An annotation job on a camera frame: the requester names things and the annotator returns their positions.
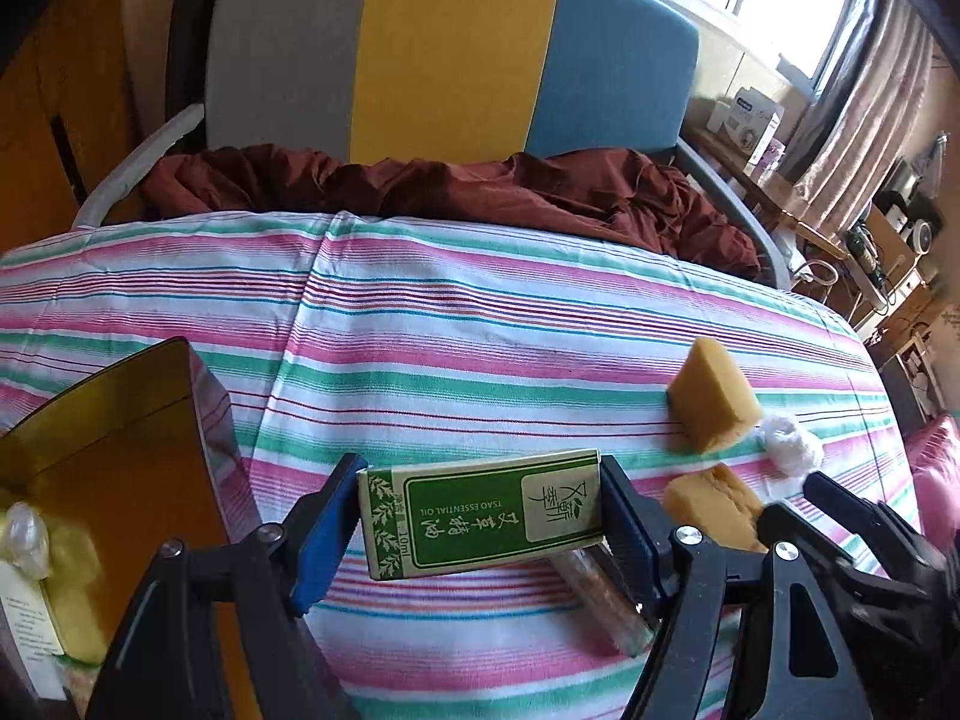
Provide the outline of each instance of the yellow panel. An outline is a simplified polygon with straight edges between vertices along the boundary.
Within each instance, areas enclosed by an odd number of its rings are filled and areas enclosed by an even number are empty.
[[[366,0],[350,160],[521,151],[557,0]]]

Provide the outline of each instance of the pink curtain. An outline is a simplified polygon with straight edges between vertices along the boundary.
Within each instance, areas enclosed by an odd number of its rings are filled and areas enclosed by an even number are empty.
[[[850,229],[913,127],[930,77],[933,37],[906,0],[885,0],[863,70],[827,143],[800,177],[803,221]]]

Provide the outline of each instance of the striped bed sheet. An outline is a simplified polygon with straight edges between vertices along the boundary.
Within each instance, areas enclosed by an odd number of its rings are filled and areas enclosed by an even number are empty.
[[[8,252],[0,303],[0,430],[186,336],[230,393],[264,520],[347,451],[399,464],[596,446],[654,497],[723,460],[876,569],[754,437],[708,457],[685,449],[664,390],[693,338],[712,335],[766,408],[824,441],[830,475],[919,528],[894,415],[843,319],[640,250],[481,224],[195,215]],[[642,668],[547,562],[374,583],[359,535],[308,622],[370,718],[616,718]],[[735,638],[728,615],[700,717],[719,716]]]

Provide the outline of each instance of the sponge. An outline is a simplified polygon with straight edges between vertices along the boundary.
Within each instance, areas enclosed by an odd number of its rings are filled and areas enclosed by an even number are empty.
[[[760,422],[763,410],[733,355],[716,338],[696,338],[666,391],[697,454],[733,446]]]
[[[721,546],[767,551],[755,525],[763,511],[760,498],[722,463],[666,485],[664,509],[678,524],[695,526]]]

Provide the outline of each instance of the green box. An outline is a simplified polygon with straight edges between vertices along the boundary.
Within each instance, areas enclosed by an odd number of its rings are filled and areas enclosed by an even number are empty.
[[[367,469],[357,481],[373,579],[533,560],[603,538],[596,449]]]

